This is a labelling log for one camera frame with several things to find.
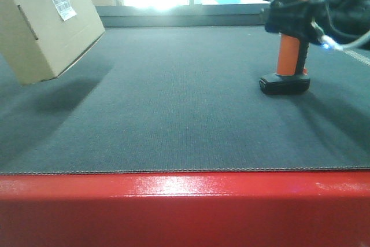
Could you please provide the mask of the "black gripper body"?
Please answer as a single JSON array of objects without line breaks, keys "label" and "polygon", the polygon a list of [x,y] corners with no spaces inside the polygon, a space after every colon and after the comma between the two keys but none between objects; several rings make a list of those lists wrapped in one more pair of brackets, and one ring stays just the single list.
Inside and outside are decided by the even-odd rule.
[{"label": "black gripper body", "polygon": [[327,49],[369,49],[369,0],[310,0],[311,25]]}]

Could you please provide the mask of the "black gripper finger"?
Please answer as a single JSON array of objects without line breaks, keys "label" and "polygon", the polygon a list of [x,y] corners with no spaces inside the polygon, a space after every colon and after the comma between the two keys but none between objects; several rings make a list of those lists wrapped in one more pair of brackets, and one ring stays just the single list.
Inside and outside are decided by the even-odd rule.
[{"label": "black gripper finger", "polygon": [[261,19],[266,32],[285,34],[300,40],[317,40],[316,31],[311,25],[312,7],[309,0],[290,3],[273,0],[261,10]]}]

